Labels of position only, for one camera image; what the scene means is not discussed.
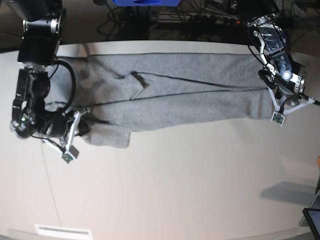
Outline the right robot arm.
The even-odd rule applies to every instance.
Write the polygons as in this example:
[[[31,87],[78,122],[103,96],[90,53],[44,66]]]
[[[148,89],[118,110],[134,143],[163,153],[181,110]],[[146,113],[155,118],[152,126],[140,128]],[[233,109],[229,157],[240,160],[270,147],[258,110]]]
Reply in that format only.
[[[76,76],[72,67],[56,56],[66,9],[60,0],[7,0],[5,3],[23,21],[17,61],[24,67],[18,73],[11,127],[22,139],[36,134],[45,138],[67,138],[76,120],[74,111],[68,111],[76,93]],[[45,109],[45,99],[50,92],[51,78],[46,68],[54,65],[69,71],[71,90],[64,107],[49,111]]]

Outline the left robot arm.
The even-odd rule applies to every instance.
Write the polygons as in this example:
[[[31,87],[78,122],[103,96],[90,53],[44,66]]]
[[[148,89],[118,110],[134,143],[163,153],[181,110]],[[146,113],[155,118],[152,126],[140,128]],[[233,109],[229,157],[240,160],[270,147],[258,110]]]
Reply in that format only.
[[[280,13],[273,0],[237,0],[236,9],[245,20],[248,37],[260,55],[259,72],[281,106],[296,107],[305,90],[305,67],[294,61],[288,50],[287,36],[276,25]]]

